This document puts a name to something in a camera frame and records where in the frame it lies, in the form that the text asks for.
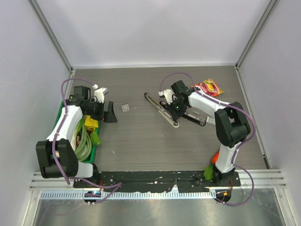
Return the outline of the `red white staple box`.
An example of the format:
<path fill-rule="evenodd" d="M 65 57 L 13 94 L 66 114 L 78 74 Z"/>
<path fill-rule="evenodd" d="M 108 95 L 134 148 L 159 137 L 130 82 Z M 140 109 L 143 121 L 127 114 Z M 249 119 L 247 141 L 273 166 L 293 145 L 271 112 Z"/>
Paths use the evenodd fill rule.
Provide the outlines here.
<path fill-rule="evenodd" d="M 129 111 L 129 105 L 128 105 L 128 104 L 124 104 L 124 105 L 122 105 L 121 107 L 122 107 L 122 111 L 123 111 L 123 112 Z"/>

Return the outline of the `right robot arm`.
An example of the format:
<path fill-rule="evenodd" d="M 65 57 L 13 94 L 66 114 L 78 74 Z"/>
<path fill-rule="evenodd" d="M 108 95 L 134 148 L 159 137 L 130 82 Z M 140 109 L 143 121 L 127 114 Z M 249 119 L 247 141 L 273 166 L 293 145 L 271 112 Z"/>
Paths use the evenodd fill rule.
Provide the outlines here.
<path fill-rule="evenodd" d="M 187 113 L 188 108 L 196 108 L 207 114 L 204 124 L 215 126 L 216 136 L 221 144 L 209 179 L 218 186 L 225 185 L 234 175 L 234 162 L 239 146 L 251 132 L 242 105 L 239 102 L 219 101 L 205 94 L 199 86 L 187 87 L 182 80 L 175 82 L 170 89 L 165 89 L 159 95 L 167 101 L 165 108 L 173 121 L 185 118 L 197 122 L 195 116 Z"/>

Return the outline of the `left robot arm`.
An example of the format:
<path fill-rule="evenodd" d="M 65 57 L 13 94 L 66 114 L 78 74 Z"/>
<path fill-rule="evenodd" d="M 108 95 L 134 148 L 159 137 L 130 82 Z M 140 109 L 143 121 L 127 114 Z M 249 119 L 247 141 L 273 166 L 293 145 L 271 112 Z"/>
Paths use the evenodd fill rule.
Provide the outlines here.
<path fill-rule="evenodd" d="M 77 127 L 83 125 L 85 116 L 91 119 L 116 123 L 113 112 L 113 102 L 110 101 L 107 111 L 104 110 L 107 88 L 93 86 L 74 87 L 74 93 L 63 101 L 61 115 L 54 130 L 44 141 L 36 144 L 36 154 L 40 172 L 43 178 L 84 178 L 88 187 L 99 185 L 100 176 L 96 173 L 97 167 L 92 163 L 85 163 L 86 157 L 76 151 L 75 135 Z"/>

